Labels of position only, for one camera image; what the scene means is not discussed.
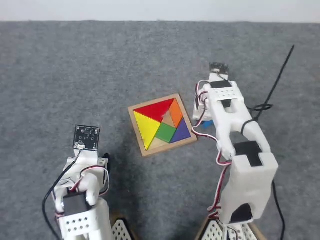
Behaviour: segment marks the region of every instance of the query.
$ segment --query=green square piece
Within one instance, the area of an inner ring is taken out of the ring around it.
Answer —
[[[169,144],[175,132],[176,129],[174,127],[161,123],[155,137]]]

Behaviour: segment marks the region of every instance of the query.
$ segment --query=purple triangle piece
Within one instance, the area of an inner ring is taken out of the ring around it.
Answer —
[[[173,137],[171,138],[170,143],[172,144],[172,143],[175,143],[175,142],[178,142],[180,140],[187,139],[190,137],[191,137],[191,135],[190,135],[189,129],[187,127],[186,121],[184,118],[182,118]]]

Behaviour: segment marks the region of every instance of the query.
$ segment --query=tangram puzzle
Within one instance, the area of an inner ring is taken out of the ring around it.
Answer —
[[[128,108],[143,156],[195,142],[191,123],[179,94]]]

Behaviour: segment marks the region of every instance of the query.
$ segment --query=red triangle piece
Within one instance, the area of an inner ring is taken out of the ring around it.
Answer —
[[[164,115],[169,110],[173,101],[174,98],[157,102],[148,106],[143,106],[135,109],[134,111],[161,123],[161,121],[164,119]]]

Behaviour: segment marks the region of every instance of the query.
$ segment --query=perforated plate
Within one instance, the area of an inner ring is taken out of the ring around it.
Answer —
[[[229,238],[231,240],[237,240],[237,235],[238,235],[238,240],[247,240],[241,225],[233,225],[233,226],[230,226],[230,228],[228,228],[228,233],[229,233]]]
[[[112,234],[114,236],[114,240],[132,240],[125,222],[121,219],[117,220],[113,225]]]
[[[222,229],[215,220],[212,220],[209,222],[201,240],[222,240],[222,237]]]
[[[248,224],[242,224],[241,226],[246,240],[258,240]]]
[[[230,228],[233,229],[228,228],[230,240],[258,240],[248,224],[232,225]],[[210,221],[201,240],[223,240],[223,230],[215,220]]]
[[[64,216],[59,219],[63,238],[67,236],[78,236],[98,230],[97,209]]]
[[[229,100],[229,99],[239,99],[244,100],[244,96],[242,95],[240,89],[237,84],[232,81],[232,87],[222,87],[222,88],[213,88],[212,99],[217,102],[221,100]]]

